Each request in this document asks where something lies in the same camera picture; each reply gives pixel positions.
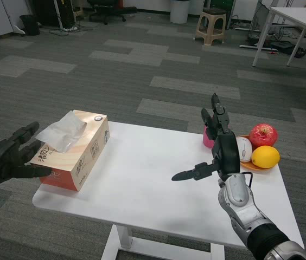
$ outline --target tissue box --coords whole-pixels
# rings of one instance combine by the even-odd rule
[[[106,115],[78,110],[74,113],[87,123],[76,144],[66,153],[59,153],[45,144],[30,162],[53,169],[50,176],[40,178],[42,183],[79,191],[104,149],[110,131]]]

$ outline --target tissue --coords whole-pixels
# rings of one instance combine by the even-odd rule
[[[66,153],[82,136],[86,125],[87,123],[70,111],[60,121],[39,133],[36,139],[47,143],[60,153]]]

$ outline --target office chair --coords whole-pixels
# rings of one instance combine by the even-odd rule
[[[122,15],[124,11],[122,9],[117,9],[116,5],[118,4],[119,0],[87,0],[88,3],[91,5],[94,11],[93,14],[89,15],[89,21],[92,20],[92,16],[105,14],[104,17],[104,24],[108,24],[107,18],[109,16],[119,16],[122,18],[122,21],[125,22],[126,19]]]

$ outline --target trash can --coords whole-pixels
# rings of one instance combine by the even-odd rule
[[[186,23],[190,0],[171,0],[171,23]]]
[[[40,34],[40,28],[34,16],[21,15],[20,19],[22,20],[24,27],[25,27],[25,31],[28,35],[39,35]]]

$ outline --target red apple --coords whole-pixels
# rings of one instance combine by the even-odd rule
[[[277,138],[276,129],[268,123],[260,123],[254,126],[250,132],[250,141],[255,148],[263,145],[273,146]]]

